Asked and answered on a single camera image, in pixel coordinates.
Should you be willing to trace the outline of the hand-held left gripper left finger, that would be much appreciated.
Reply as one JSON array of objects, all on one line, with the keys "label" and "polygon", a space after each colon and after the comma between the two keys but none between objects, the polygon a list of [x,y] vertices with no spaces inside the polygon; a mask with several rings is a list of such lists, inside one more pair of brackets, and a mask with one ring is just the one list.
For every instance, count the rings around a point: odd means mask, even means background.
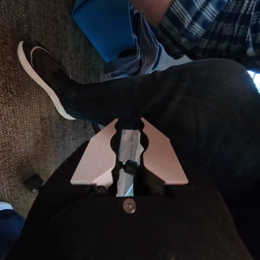
[{"label": "hand-held left gripper left finger", "polygon": [[70,180],[72,185],[103,186],[109,195],[118,193],[119,150],[122,129],[118,118],[92,137]]}]

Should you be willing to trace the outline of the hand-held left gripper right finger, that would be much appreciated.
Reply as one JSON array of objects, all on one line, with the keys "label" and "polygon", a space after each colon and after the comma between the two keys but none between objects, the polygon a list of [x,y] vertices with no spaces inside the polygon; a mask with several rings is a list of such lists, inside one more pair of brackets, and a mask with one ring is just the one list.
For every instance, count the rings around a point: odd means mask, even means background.
[{"label": "hand-held left gripper right finger", "polygon": [[134,196],[164,196],[168,186],[187,185],[188,178],[170,139],[143,117],[139,131],[144,150],[134,177]]}]

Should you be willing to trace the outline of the person's right forearm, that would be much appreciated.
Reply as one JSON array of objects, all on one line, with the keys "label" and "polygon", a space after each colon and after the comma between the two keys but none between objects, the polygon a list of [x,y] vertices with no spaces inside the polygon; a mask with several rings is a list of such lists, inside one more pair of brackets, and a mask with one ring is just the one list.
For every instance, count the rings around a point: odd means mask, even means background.
[{"label": "person's right forearm", "polygon": [[172,2],[173,0],[130,0],[135,10],[154,26],[160,24]]}]

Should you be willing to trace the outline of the black adjustment knob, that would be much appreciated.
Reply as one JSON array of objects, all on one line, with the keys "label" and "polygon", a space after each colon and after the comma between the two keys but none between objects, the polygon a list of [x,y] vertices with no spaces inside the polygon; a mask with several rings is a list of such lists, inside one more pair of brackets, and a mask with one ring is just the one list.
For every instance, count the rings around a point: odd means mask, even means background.
[{"label": "black adjustment knob", "polygon": [[126,173],[131,176],[135,176],[137,170],[139,168],[139,164],[132,160],[127,160],[126,162],[120,162],[120,168]]}]

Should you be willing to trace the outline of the black chair caster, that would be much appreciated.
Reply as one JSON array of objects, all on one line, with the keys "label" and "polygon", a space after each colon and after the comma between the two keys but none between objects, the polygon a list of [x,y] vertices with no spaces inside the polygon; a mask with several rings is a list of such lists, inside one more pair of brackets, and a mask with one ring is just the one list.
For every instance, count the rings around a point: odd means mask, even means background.
[{"label": "black chair caster", "polygon": [[38,174],[34,174],[30,176],[27,180],[23,181],[22,184],[30,192],[38,193],[45,184],[45,182]]}]

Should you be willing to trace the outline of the person's dark trousers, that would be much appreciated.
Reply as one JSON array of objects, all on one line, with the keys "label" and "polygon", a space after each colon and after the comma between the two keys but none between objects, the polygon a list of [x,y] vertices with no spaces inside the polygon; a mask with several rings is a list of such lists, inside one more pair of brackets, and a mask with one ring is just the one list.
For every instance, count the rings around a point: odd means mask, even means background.
[{"label": "person's dark trousers", "polygon": [[134,128],[145,118],[210,175],[242,238],[259,246],[260,99],[242,65],[205,59],[86,85],[62,75],[57,88],[76,119]]}]

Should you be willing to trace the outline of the blue cloth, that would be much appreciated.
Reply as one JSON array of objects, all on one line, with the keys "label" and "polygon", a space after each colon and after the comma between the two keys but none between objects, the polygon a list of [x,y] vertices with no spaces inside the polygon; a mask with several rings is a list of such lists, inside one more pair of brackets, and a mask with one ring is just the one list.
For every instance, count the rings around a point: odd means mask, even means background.
[{"label": "blue cloth", "polygon": [[148,74],[158,65],[161,55],[161,47],[150,24],[131,5],[129,14],[134,47],[124,49],[116,59],[104,65],[104,73],[113,79]]}]

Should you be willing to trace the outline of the blue chair seat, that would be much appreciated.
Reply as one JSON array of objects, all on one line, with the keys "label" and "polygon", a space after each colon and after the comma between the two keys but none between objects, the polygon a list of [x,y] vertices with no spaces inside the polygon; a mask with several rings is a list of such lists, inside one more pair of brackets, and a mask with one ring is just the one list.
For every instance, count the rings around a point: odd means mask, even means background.
[{"label": "blue chair seat", "polygon": [[106,62],[136,46],[127,0],[76,0],[72,17]]}]

